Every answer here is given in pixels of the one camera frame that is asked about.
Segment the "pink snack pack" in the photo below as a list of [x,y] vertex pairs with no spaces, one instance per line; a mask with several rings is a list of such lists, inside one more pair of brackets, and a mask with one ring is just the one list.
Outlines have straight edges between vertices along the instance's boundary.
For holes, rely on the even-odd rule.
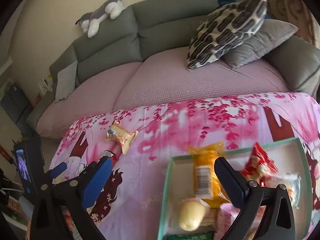
[[[259,223],[261,222],[261,219],[263,217],[264,211],[265,206],[259,207],[258,213],[245,239],[253,239],[254,234],[256,233]],[[223,237],[223,235],[230,228],[239,213],[240,209],[234,207],[231,203],[223,203],[220,205],[220,209],[217,213],[214,239],[221,239]]]

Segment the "red cartoon candy pack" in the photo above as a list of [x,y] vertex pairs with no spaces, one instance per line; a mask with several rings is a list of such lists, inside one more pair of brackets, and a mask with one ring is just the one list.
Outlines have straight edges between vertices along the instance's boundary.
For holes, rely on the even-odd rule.
[[240,173],[247,181],[254,180],[260,186],[265,186],[265,183],[278,173],[278,168],[261,145],[255,142],[249,161]]

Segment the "yellow cake snack pack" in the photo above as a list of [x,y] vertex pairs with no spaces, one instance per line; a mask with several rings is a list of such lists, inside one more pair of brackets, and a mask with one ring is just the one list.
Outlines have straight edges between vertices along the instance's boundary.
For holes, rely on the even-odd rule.
[[214,170],[217,158],[225,155],[223,142],[216,142],[205,147],[187,147],[193,159],[194,194],[205,201],[211,208],[217,209],[229,198]]

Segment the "clear pack yellow bun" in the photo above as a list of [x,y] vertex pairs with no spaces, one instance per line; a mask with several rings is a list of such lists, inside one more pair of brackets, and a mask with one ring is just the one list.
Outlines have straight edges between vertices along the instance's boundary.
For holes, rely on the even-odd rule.
[[181,203],[178,225],[184,231],[195,231],[201,226],[214,225],[210,205],[200,198],[188,198]]

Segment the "red small snack pack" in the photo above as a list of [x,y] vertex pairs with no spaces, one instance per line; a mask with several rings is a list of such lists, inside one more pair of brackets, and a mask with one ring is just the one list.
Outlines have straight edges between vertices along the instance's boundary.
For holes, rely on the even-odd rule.
[[114,166],[117,161],[118,161],[118,157],[116,154],[114,154],[113,152],[109,151],[109,150],[105,150],[103,153],[102,153],[102,157],[108,157],[109,159],[111,159],[112,161],[112,166]]

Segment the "green round cracker pack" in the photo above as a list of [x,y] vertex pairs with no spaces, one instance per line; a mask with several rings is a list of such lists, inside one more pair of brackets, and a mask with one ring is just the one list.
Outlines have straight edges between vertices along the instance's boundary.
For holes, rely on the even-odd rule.
[[276,188],[279,184],[286,186],[292,208],[296,209],[300,200],[301,177],[297,173],[278,174],[265,182],[265,186],[270,188]]

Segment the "pink cartoon tablecloth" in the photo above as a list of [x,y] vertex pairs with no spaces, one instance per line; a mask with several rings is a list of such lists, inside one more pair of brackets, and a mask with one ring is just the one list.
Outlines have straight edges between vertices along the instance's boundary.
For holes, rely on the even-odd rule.
[[[106,141],[114,121],[138,135],[126,155]],[[319,224],[319,104],[305,93],[260,93],[195,99],[87,116],[74,122],[50,164],[67,164],[62,180],[76,177],[105,150],[117,155],[113,173],[90,217],[106,239],[156,239],[169,160],[187,147],[223,142],[225,149],[297,137],[312,186],[308,232]]]

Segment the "gold wrapped candy pack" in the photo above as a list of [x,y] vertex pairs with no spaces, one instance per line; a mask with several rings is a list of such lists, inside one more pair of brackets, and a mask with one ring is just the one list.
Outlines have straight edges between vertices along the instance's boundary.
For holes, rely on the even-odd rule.
[[114,121],[107,130],[106,141],[113,140],[117,142],[121,147],[122,154],[126,155],[138,133],[138,131],[130,132],[120,126],[119,122]]

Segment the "teal cardboard tray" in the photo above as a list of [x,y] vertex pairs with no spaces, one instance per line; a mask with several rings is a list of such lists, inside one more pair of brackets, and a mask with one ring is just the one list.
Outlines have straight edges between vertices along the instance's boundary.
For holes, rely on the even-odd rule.
[[[271,180],[273,186],[283,183],[293,189],[293,179],[300,178],[300,189],[296,192],[299,201],[293,204],[293,214],[296,238],[304,239],[311,223],[312,186],[303,146],[298,138],[289,138],[264,144],[262,148],[278,168],[278,173]],[[182,155],[171,158],[164,183],[158,239],[185,233],[178,225],[178,215],[183,201],[193,195],[192,157]]]

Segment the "light grey small cushion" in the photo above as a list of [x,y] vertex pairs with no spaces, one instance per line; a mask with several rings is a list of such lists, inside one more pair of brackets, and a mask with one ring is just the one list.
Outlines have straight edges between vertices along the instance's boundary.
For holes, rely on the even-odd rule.
[[69,94],[75,90],[77,61],[58,72],[55,101],[61,101],[68,98]]

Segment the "pink sofa cover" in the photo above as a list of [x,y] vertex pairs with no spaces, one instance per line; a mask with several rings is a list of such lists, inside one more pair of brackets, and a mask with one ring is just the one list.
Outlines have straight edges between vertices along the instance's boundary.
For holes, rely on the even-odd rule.
[[36,124],[42,137],[61,138],[78,119],[90,115],[225,95],[287,92],[279,72],[259,59],[233,70],[219,60],[188,70],[185,47],[122,64],[84,81],[66,99],[51,102]]

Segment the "grey green sofa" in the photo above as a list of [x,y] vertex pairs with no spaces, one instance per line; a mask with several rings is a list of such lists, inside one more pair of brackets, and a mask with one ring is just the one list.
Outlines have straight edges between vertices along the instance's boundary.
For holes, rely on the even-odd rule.
[[[106,20],[97,35],[76,39],[50,66],[58,72],[77,61],[75,89],[84,81],[116,66],[144,62],[157,53],[188,46],[197,27],[216,9],[217,0],[146,0],[128,6],[116,20]],[[288,92],[315,96],[319,88],[319,50],[292,36],[263,56],[283,77]],[[27,117],[36,124],[45,108],[55,101],[48,92]]]

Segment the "black white patterned pillow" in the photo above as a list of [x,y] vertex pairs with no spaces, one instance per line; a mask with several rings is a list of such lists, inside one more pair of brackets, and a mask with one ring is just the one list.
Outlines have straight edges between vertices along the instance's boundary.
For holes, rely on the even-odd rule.
[[213,63],[243,44],[261,28],[266,13],[267,0],[243,0],[215,9],[191,38],[187,68]]

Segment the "grey pillow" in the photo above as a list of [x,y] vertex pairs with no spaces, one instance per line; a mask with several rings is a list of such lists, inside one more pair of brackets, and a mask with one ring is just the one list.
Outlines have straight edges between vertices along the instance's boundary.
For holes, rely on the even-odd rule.
[[227,52],[223,59],[232,69],[256,61],[287,41],[298,27],[284,21],[265,19],[256,34]]

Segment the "patterned beige curtain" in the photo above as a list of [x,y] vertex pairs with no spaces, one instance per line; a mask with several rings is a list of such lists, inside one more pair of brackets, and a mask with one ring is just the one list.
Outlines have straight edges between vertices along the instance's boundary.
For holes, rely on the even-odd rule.
[[319,48],[319,24],[302,0],[267,0],[271,18],[298,27],[296,36]]

